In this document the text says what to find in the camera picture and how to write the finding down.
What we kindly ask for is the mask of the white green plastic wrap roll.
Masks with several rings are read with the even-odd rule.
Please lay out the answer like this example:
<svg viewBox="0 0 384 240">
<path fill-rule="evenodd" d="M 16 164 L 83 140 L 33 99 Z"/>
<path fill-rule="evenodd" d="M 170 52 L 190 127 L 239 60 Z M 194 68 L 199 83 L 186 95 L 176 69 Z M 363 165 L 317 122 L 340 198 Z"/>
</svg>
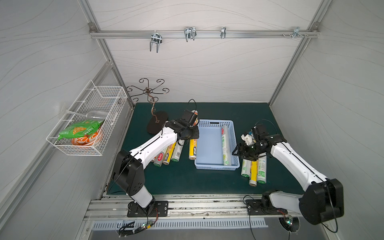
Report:
<svg viewBox="0 0 384 240">
<path fill-rule="evenodd" d="M 231 166 L 231 151 L 230 151 L 230 135 L 229 128 L 227 125 L 221 127 L 221 138 L 222 138 L 222 152 L 223 152 L 223 164 L 224 166 Z"/>
</svg>

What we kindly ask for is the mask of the thin yellow wrap roll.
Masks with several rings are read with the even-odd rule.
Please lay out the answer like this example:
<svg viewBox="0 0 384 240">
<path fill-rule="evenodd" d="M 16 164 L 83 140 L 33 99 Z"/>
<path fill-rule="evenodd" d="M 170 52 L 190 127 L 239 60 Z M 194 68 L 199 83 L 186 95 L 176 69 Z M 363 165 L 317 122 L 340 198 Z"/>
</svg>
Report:
<svg viewBox="0 0 384 240">
<path fill-rule="evenodd" d="M 193 110 L 192 112 L 196 116 L 198 115 L 198 111 L 197 110 Z M 193 126 L 196 126 L 198 124 L 198 122 L 199 122 L 199 120 L 196 117 Z M 190 147 L 189 148 L 189 159 L 194 161 L 197 158 L 197 139 L 190 140 L 190 146 L 189 147 Z"/>
</svg>

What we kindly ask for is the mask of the white translucent wrap roll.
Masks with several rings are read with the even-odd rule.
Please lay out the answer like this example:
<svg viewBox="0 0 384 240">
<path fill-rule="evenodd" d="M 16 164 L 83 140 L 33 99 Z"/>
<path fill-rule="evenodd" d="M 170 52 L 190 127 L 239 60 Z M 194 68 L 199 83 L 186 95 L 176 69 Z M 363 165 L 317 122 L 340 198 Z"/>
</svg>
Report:
<svg viewBox="0 0 384 240">
<path fill-rule="evenodd" d="M 180 156 L 183 150 L 185 141 L 184 140 L 178 140 L 175 144 L 175 148 L 172 154 L 171 160 L 174 162 L 178 162 L 180 160 Z"/>
</svg>

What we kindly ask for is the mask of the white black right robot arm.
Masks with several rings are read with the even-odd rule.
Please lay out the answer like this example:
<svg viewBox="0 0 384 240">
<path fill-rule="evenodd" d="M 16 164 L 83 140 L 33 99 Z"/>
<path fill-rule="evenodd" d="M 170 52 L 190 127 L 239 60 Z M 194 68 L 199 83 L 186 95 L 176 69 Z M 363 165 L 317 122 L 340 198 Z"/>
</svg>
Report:
<svg viewBox="0 0 384 240">
<path fill-rule="evenodd" d="M 329 179 L 307 163 L 279 134 L 271 135 L 263 124 L 255 125 L 242 135 L 233 156 L 242 160 L 261 162 L 264 156 L 277 159 L 295 177 L 304 194 L 282 191 L 265 192 L 264 208 L 286 210 L 301 214 L 310 224 L 318 225 L 344 216 L 344 187 L 337 179 Z"/>
</svg>

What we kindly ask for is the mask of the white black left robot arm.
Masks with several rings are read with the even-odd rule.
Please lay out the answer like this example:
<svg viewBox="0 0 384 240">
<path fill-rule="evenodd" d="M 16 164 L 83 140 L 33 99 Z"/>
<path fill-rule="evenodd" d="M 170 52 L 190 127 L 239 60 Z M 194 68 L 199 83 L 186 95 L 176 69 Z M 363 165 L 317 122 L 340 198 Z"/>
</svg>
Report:
<svg viewBox="0 0 384 240">
<path fill-rule="evenodd" d="M 113 183 L 142 208 L 154 206 L 155 199 L 145 187 L 144 170 L 162 150 L 179 140 L 199 138 L 199 128 L 193 115 L 191 120 L 171 120 L 154 137 L 130 151 L 120 151 L 113 170 Z"/>
</svg>

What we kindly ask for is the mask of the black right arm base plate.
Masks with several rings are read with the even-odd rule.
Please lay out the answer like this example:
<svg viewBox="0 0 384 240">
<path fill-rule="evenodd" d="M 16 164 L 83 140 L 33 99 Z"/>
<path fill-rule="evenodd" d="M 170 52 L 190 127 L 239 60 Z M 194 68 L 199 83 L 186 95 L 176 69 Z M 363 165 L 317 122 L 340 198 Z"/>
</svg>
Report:
<svg viewBox="0 0 384 240">
<path fill-rule="evenodd" d="M 243 203 L 246 205 L 249 216 L 285 216 L 288 214 L 285 209 L 275 208 L 266 204 L 263 199 L 256 200 L 248 195 L 243 198 Z"/>
</svg>

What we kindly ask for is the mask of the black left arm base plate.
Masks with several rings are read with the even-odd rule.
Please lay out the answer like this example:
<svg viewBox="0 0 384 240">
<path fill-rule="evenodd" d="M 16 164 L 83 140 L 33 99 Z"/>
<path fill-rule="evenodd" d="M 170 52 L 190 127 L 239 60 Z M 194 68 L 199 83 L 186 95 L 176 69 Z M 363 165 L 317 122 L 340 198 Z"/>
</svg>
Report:
<svg viewBox="0 0 384 240">
<path fill-rule="evenodd" d="M 141 218 L 141 217 L 167 217 L 168 216 L 168 201 L 152 201 L 147 207 L 142 208 L 136 202 L 128 204 L 128 218 Z"/>
</svg>

